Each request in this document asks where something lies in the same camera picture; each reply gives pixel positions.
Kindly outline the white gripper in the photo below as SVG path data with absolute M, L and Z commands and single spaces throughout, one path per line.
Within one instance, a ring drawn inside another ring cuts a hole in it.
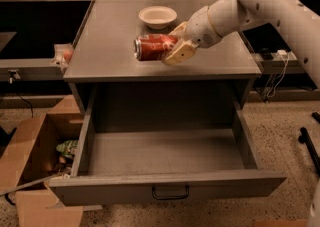
M 180 39 L 173 49 L 162 59 L 167 66 L 180 64 L 196 53 L 197 47 L 209 48 L 222 40 L 222 37 L 213 28 L 209 20 L 209 7 L 205 6 L 195 12 L 188 21 L 179 24 L 170 35 L 186 36 L 190 40 Z

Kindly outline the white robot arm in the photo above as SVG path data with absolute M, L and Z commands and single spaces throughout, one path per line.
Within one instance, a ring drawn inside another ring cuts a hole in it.
M 172 34 L 178 43 L 163 63 L 175 65 L 209 48 L 251 22 L 271 24 L 296 55 L 301 66 L 320 87 L 320 17 L 299 0 L 219 0 L 195 12 Z

